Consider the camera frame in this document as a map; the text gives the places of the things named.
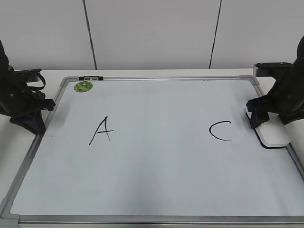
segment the white table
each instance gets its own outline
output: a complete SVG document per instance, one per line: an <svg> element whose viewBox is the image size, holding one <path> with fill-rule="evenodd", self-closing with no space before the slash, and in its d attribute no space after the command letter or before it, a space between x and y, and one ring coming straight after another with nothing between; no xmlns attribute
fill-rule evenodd
<svg viewBox="0 0 304 228"><path fill-rule="evenodd" d="M252 69L202 69L202 70L49 70L42 71L47 81L43 90L47 98L53 98L61 80L66 76L238 76L252 75ZM274 79L258 78L264 92L267 92ZM304 152L304 121L296 121L287 126L293 146ZM34 135L27 130L9 123L9 118L0 116L0 198L4 198L21 165Z"/></svg>

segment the white wall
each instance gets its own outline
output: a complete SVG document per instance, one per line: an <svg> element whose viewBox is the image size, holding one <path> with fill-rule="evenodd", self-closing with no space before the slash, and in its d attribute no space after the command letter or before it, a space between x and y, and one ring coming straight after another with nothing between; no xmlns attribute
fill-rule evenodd
<svg viewBox="0 0 304 228"><path fill-rule="evenodd" d="M0 40L15 69L94 69L82 0L0 0Z"/></svg>
<svg viewBox="0 0 304 228"><path fill-rule="evenodd" d="M86 0L98 69L208 68L219 0Z"/></svg>
<svg viewBox="0 0 304 228"><path fill-rule="evenodd" d="M220 0L85 0L98 69L208 68ZM222 0L211 68L293 62L304 0ZM16 69L94 69L82 0L0 0Z"/></svg>
<svg viewBox="0 0 304 228"><path fill-rule="evenodd" d="M223 0L211 68L294 62L304 0Z"/></svg>

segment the black marker writing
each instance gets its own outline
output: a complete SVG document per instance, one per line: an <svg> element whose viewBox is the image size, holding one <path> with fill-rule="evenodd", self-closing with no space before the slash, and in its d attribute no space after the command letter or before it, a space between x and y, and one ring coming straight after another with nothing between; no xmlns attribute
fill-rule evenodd
<svg viewBox="0 0 304 228"><path fill-rule="evenodd" d="M219 124L219 123L220 123L220 124L221 124L221 123L231 123L231 121L220 121L220 122L217 122L217 123L211 125L210 128L209 128L210 134L211 134L214 138L217 138L217 139L219 139L219 140L221 140L221 141L231 141L231 140L225 140L225 139L218 138L218 137L216 137L216 136L211 132L212 127L214 127L215 125L217 125L217 124Z"/></svg>
<svg viewBox="0 0 304 228"><path fill-rule="evenodd" d="M89 146L92 144L93 139L95 138L95 135L96 135L96 134L99 134L99 133L106 133L106 135L108 136L109 141L111 141L108 132L113 132L113 130L109 130L109 131L107 130L107 128L106 128L106 120L107 120L107 118L108 118L108 117L106 116L106 117L102 120L102 122L99 124L99 126L97 127L97 129L96 129L96 131L95 131L95 133L94 133L94 135L93 135L93 137L92 137L92 139L91 139L91 142L89 143ZM100 128L100 126L101 126L103 123L105 124L105 125L104 125L105 131L97 132L98 129Z"/></svg>

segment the whiteboard surface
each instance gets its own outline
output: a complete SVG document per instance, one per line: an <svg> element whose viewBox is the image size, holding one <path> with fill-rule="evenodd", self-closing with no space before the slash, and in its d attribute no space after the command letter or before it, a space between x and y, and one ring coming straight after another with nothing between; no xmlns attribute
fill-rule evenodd
<svg viewBox="0 0 304 228"><path fill-rule="evenodd" d="M13 202L23 215L303 215L286 149L264 149L244 115L249 81L69 83ZM96 134L107 118L106 133ZM212 132L209 127L216 122Z"/></svg>

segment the green circular sticker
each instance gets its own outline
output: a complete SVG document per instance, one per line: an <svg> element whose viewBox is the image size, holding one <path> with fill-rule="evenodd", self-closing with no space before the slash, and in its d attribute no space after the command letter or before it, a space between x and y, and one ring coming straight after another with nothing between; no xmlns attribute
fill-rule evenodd
<svg viewBox="0 0 304 228"><path fill-rule="evenodd" d="M93 84L91 82L79 82L74 86L74 90L79 93L84 93L93 88Z"/></svg>

